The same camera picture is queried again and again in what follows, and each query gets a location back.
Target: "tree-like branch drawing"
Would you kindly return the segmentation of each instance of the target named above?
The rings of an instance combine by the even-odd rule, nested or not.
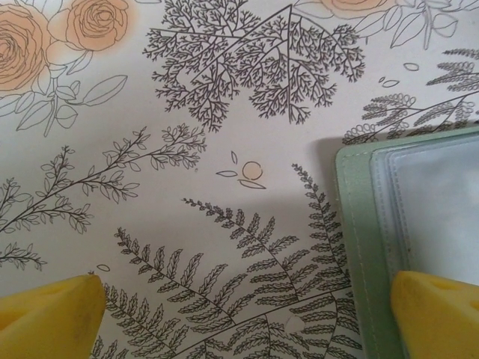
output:
[[[98,336],[95,340],[93,349],[91,350],[90,359],[125,359],[128,350],[123,349],[118,352],[118,341],[115,340],[110,346],[104,350],[102,337]]]
[[[227,264],[217,265],[204,278],[203,284],[198,289],[194,289],[192,287],[193,279],[204,255],[203,253],[193,256],[183,275],[179,277],[177,270],[182,249],[176,250],[167,264],[165,261],[165,247],[161,247],[156,251],[153,262],[151,262],[150,245],[145,245],[141,250],[138,240],[131,240],[129,234],[121,228],[118,229],[115,237],[120,239],[118,245],[124,247],[121,253],[133,256],[130,262],[141,266],[138,274],[153,272],[148,283],[162,281],[158,293],[176,293],[167,300],[171,303],[185,304],[178,313],[189,315],[186,319],[193,325],[192,331],[205,334],[235,325],[234,317],[254,297],[253,294],[247,294],[235,302],[229,303],[234,290],[246,277],[246,274],[238,274],[222,286],[213,299],[209,298],[216,281],[228,266]]]
[[[252,90],[260,117],[287,115],[304,123],[310,107],[332,104],[337,88],[329,74],[356,82],[363,54],[352,27],[332,31],[288,5],[262,20],[247,0],[166,0],[163,24],[147,34],[143,53],[165,59],[158,97],[167,111],[187,107],[205,129],[218,132],[241,88]]]
[[[149,159],[151,166],[159,170],[167,165],[193,168],[198,163],[199,154],[206,149],[204,132],[199,128],[190,129],[183,124],[175,128],[168,127],[163,131],[164,144],[153,151],[148,151],[145,143],[150,137],[146,128],[133,132],[133,139],[123,139],[123,143],[113,143],[113,150],[105,151],[105,164],[96,169],[92,166],[88,173],[78,179],[73,179],[71,173],[75,167],[70,163],[70,157],[75,153],[68,146],[49,163],[41,166],[45,173],[43,187],[34,193],[20,191],[20,185],[14,178],[7,179],[0,188],[0,236],[21,229],[30,231],[40,224],[53,224],[55,220],[68,221],[70,226],[83,234],[91,224],[90,204],[73,206],[66,196],[72,187],[81,187],[83,193],[89,196],[101,193],[109,200],[119,203],[137,197],[134,192],[138,183],[123,183],[125,171],[141,171],[140,164]],[[35,262],[37,269],[45,264],[31,246],[26,250],[11,245],[2,254],[0,261],[14,263],[23,269],[28,261]]]
[[[462,56],[479,60],[479,51],[472,49],[455,49],[445,52],[450,56]],[[357,125],[347,131],[344,144],[358,144],[378,141],[379,133],[387,133],[387,138],[404,136],[409,128],[415,128],[408,136],[421,135],[460,129],[467,126],[475,112],[475,103],[468,101],[470,96],[479,93],[479,73],[472,61],[445,62],[438,64],[446,74],[430,80],[427,86],[448,84],[451,92],[465,92],[459,96],[434,103],[427,107],[416,107],[416,98],[408,94],[396,93],[380,96],[371,100],[364,107],[363,120],[376,120],[376,123]]]
[[[148,276],[149,283],[160,283],[157,292],[167,295],[162,303],[166,313],[170,306],[174,308],[169,312],[174,316],[170,320],[176,323],[177,328],[180,323],[189,328],[185,331],[184,340],[172,349],[171,338],[159,337],[145,324],[146,319],[141,321],[136,317],[138,314],[127,313],[130,306],[136,306],[136,296],[132,297],[134,304],[128,304],[128,295],[124,292],[118,295],[117,291],[113,300],[110,296],[109,301],[114,304],[109,304],[109,311],[117,315],[118,308],[123,308],[118,324],[126,325],[120,320],[128,320],[124,333],[129,338],[129,344],[135,347],[134,356],[172,359],[185,355],[187,359],[222,359],[224,355],[230,355],[251,359],[318,359],[325,358],[327,354],[334,358],[354,359],[356,354],[359,355],[355,352],[361,346],[356,333],[358,323],[354,302],[351,294],[345,294],[351,283],[345,269],[344,247],[340,243],[341,227],[319,186],[300,166],[293,165],[293,168],[305,184],[306,195],[312,200],[310,207],[315,210],[311,216],[314,220],[311,226],[315,229],[311,237],[319,243],[311,251],[297,248],[288,253],[293,243],[301,242],[294,236],[274,240],[275,218],[270,218],[261,229],[258,214],[247,221],[241,209],[233,212],[209,203],[183,200],[214,217],[216,223],[229,230],[230,238],[237,243],[243,259],[257,257],[255,263],[229,280],[225,278],[227,265],[218,264],[209,270],[201,285],[195,286],[196,272],[202,266],[202,253],[183,261],[180,258],[182,249],[167,256],[165,247],[155,252],[151,245],[141,246],[125,230],[118,230],[115,238],[122,248],[121,253],[139,267],[139,275]],[[311,257],[309,263],[302,263],[313,251],[319,252],[319,256]],[[250,294],[237,299],[235,294],[238,292]],[[118,297],[123,298],[123,304],[119,304]],[[246,310],[254,306],[254,297],[260,313],[258,307],[254,307],[252,312]],[[301,317],[306,323],[304,330],[290,333],[284,323],[277,320],[278,316],[286,320],[291,315]]]

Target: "yellow object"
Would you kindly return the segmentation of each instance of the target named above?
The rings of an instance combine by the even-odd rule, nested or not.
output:
[[[411,359],[479,359],[479,286],[402,271],[391,304]]]
[[[0,298],[0,358],[87,359],[104,312],[96,275]]]

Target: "wallpaper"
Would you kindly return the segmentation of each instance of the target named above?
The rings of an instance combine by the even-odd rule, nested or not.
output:
[[[0,295],[92,359],[360,359],[343,146],[479,120],[478,0],[0,0]]]

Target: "green notebook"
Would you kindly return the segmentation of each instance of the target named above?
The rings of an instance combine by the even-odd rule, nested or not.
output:
[[[343,148],[336,156],[344,241],[367,359],[406,357],[389,306],[390,266],[376,210],[371,159],[387,148],[433,144],[471,134],[479,134],[479,128],[354,145]]]

